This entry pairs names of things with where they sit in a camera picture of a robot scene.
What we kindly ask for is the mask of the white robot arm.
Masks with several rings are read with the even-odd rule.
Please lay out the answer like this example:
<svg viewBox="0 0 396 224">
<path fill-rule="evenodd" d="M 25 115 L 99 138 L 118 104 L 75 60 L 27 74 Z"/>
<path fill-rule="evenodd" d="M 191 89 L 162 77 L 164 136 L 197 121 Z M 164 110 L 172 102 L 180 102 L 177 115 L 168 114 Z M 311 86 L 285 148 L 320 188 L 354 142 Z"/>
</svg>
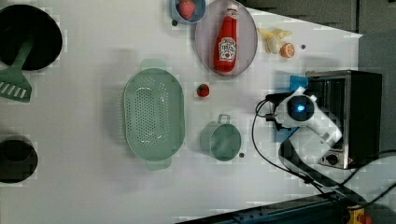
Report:
<svg viewBox="0 0 396 224">
<path fill-rule="evenodd" d="M 278 150 L 279 160 L 291 171 L 361 206 L 395 192 L 394 156 L 371 161 L 351 174 L 323 172 L 318 168 L 318 162 L 343 134 L 318 107 L 316 96 L 307 94 L 305 88 L 298 88 L 276 105 L 275 121 L 294 130 Z"/>
</svg>

